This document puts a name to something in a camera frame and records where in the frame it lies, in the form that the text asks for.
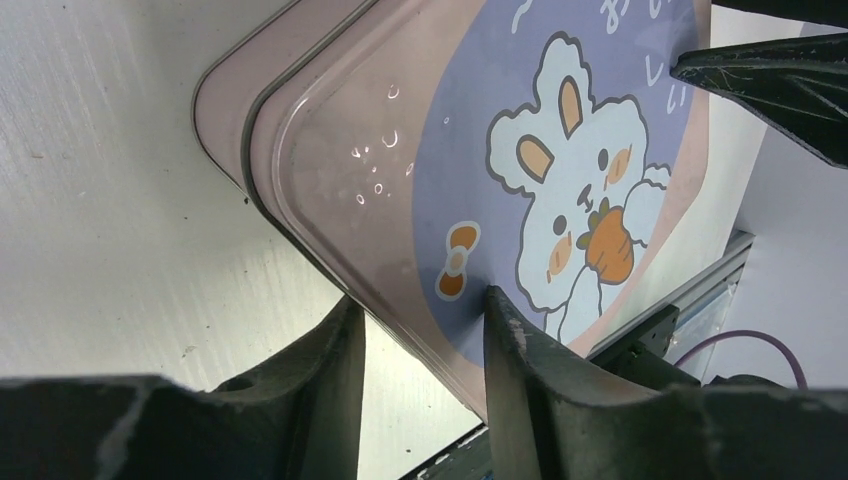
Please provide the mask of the silver tin lid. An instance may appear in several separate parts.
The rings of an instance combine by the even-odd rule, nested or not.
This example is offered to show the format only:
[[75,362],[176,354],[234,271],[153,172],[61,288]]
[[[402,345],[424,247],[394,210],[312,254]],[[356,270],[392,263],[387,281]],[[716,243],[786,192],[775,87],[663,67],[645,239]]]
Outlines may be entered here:
[[669,70],[708,43],[710,5],[478,2],[416,155],[428,309],[482,370],[492,285],[587,354],[700,193],[707,100]]

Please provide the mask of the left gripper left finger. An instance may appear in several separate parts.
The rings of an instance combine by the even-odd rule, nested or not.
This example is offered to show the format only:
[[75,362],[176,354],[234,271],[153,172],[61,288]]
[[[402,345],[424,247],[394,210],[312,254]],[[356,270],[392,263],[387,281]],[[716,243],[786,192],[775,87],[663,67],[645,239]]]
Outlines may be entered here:
[[210,392],[154,375],[5,379],[5,479],[353,479],[365,366],[362,308]]

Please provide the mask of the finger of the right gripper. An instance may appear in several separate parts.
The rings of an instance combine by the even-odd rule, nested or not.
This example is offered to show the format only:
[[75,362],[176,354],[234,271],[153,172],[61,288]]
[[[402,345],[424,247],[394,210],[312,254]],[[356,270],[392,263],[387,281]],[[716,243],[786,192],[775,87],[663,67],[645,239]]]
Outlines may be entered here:
[[730,100],[826,164],[847,167],[847,35],[689,51],[670,76]]

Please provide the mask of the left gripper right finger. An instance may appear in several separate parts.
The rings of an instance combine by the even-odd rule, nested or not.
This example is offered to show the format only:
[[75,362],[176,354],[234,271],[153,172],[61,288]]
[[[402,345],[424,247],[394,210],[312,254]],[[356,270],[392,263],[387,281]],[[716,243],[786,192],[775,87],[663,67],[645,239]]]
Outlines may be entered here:
[[484,303],[487,425],[498,479],[843,479],[847,394],[766,385],[656,391]]

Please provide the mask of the pink compartment box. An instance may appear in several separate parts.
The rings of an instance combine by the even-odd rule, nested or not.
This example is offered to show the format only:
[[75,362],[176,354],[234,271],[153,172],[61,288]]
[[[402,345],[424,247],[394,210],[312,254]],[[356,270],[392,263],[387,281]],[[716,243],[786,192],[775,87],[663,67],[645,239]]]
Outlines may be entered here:
[[261,215],[485,417],[483,370],[429,311],[413,235],[427,114],[480,9],[478,1],[293,1],[203,75],[193,125]]

